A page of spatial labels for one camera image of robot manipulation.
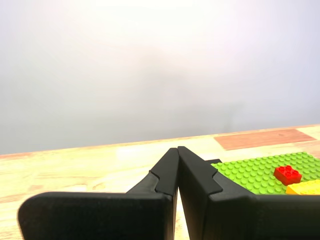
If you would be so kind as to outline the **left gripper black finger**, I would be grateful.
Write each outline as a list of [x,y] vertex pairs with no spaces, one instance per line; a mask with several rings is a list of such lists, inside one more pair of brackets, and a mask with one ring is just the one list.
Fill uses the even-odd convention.
[[302,181],[320,177],[320,161],[306,152],[230,162],[203,160],[184,146],[179,190],[192,240],[317,240],[320,198],[286,193],[277,167],[291,166]]
[[179,153],[170,148],[128,192],[45,192],[17,214],[26,240],[172,240]]

